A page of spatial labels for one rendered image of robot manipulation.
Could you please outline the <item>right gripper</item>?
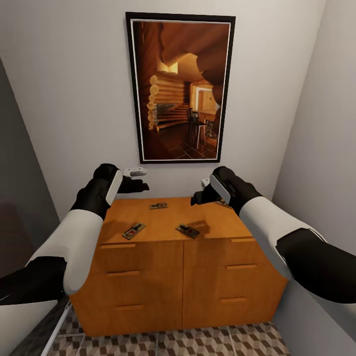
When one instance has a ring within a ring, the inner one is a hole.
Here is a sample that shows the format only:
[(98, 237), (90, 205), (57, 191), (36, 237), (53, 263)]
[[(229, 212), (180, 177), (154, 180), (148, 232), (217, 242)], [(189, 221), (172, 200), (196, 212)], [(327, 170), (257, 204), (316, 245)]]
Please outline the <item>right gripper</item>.
[(191, 202), (190, 202), (191, 205), (194, 205), (195, 203), (204, 204), (204, 203), (210, 203), (210, 202), (222, 200), (221, 196), (218, 197), (211, 196), (207, 191), (207, 187), (208, 186), (206, 186), (205, 190), (203, 191), (195, 192), (194, 196), (191, 197)]

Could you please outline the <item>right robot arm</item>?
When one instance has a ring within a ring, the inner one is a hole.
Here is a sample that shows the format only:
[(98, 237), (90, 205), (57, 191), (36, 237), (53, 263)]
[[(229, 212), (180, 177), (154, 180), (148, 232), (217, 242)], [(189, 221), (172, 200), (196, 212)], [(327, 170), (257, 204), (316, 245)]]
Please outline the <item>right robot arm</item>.
[(191, 205), (224, 200), (275, 269), (297, 281), (356, 342), (356, 256), (273, 204), (225, 167), (201, 181)]

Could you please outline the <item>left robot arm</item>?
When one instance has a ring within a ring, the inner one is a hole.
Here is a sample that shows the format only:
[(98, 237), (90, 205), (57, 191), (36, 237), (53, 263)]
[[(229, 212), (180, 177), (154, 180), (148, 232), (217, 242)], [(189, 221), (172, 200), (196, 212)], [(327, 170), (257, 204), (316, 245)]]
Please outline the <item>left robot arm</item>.
[(63, 297), (81, 289), (116, 194), (149, 190), (142, 179), (133, 180), (146, 174), (142, 167), (122, 174), (113, 164), (101, 164), (27, 266), (0, 278), (0, 356), (9, 356)]

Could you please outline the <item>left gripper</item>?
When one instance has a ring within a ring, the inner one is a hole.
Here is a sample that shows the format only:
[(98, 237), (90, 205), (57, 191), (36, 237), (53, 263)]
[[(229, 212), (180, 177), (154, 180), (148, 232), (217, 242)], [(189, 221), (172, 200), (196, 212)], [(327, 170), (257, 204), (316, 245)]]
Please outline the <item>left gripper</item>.
[(119, 191), (117, 193), (136, 193), (143, 192), (144, 190), (149, 190), (147, 183), (143, 183), (142, 179), (130, 179), (128, 178), (128, 186), (126, 189)]

